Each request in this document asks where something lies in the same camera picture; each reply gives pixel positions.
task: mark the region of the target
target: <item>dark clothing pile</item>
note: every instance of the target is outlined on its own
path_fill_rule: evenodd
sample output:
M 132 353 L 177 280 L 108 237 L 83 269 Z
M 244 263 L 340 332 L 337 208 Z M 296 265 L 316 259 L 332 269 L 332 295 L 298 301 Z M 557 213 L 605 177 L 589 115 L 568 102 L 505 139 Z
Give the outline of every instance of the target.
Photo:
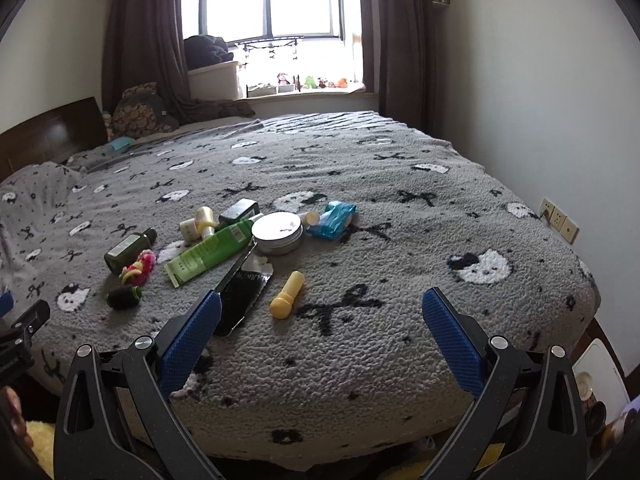
M 234 54 L 229 52 L 225 40 L 207 34 L 191 36 L 184 40 L 184 55 L 189 70 L 234 60 Z

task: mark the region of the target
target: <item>window frame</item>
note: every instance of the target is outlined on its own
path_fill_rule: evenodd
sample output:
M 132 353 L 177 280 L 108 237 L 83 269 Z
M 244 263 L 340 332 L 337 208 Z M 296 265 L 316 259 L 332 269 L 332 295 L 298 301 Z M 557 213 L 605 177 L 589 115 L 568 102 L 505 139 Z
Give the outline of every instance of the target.
M 264 23 L 262 25 L 262 30 L 266 33 L 262 36 L 257 36 L 254 38 L 241 38 L 234 39 L 231 41 L 227 41 L 226 44 L 229 48 L 235 47 L 239 44 L 246 43 L 259 43 L 262 41 L 277 41 L 277 40 L 286 40 L 288 38 L 299 38 L 299 39 L 313 39 L 313 40 L 340 40 L 344 41 L 345 38 L 345 17 L 344 17 L 344 0 L 337 0 L 338 2 L 338 31 L 336 35 L 336 31 L 334 31 L 334 14 L 333 14 L 333 5 L 334 0 L 329 0 L 329 14 L 330 14 L 330 32 L 327 34 L 325 32 L 311 32 L 306 34 L 284 34 L 279 36 L 273 35 L 272 24 L 271 24 L 271 0 L 264 0 Z M 207 0 L 200 0 L 200 34 L 208 34 L 207 31 Z

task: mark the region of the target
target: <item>wall socket panel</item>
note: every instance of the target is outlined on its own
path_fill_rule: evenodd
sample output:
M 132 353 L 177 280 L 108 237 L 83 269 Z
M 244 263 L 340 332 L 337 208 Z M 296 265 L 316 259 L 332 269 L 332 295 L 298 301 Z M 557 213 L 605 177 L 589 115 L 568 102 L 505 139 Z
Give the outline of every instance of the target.
M 540 213 L 540 216 L 542 218 L 545 218 L 546 221 L 549 222 L 551 221 L 551 215 L 553 214 L 555 208 L 556 206 L 553 205 L 551 200 L 549 200 L 548 198 L 543 198 L 542 203 L 540 204 L 540 210 L 538 212 Z
M 560 234 L 570 244 L 574 243 L 575 235 L 578 234 L 578 226 L 570 218 L 566 218 L 562 227 L 560 228 Z
M 551 213 L 551 220 L 549 220 L 549 223 L 551 224 L 551 227 L 559 231 L 565 220 L 566 215 L 556 207 Z
M 548 198 L 543 198 L 540 204 L 540 216 L 549 222 L 567 242 L 574 243 L 575 235 L 580 230 L 578 226 L 560 211 Z

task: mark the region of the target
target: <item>blue package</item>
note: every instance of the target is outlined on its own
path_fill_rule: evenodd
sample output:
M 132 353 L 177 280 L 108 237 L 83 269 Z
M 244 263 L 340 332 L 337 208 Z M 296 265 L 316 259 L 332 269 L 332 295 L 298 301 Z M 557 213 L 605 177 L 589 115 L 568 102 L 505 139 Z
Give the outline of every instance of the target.
M 329 202 L 324 208 L 324 213 L 320 215 L 318 225 L 307 229 L 309 234 L 318 238 L 335 240 L 350 224 L 351 219 L 357 215 L 356 206 L 347 202 L 334 200 Z
M 136 139 L 131 137 L 118 137 L 113 139 L 109 145 L 113 148 L 114 152 L 125 153 L 132 144 L 135 144 Z
M 2 294 L 0 294 L 0 317 L 7 314 L 14 307 L 14 297 L 6 288 Z

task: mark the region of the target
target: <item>gray fuzzy blanket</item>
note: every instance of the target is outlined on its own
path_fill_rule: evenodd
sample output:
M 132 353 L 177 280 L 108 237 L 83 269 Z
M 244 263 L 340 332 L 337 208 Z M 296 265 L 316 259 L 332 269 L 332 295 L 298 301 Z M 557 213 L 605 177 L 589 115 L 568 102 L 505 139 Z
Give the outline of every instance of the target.
M 23 168 L 0 186 L 0 284 L 16 308 L 38 298 L 34 376 L 60 392 L 74 350 L 155 334 L 215 286 L 230 260 L 180 289 L 162 265 L 140 306 L 115 312 L 103 254 L 153 227 L 160 262 L 184 250 L 178 223 L 239 198 L 263 211 L 358 205 L 338 241 L 306 238 L 270 259 L 271 285 L 244 324 L 212 338 L 172 405 L 211 455 L 304 470 L 456 424 L 470 402 L 425 327 L 420 300 L 439 286 L 488 334 L 519 348 L 569 348 L 599 296 L 587 267 L 521 200 L 448 142 L 372 112 L 254 121 L 160 140 L 68 167 Z M 268 304 L 292 270 L 294 312 Z M 136 434 L 142 434 L 132 419 Z

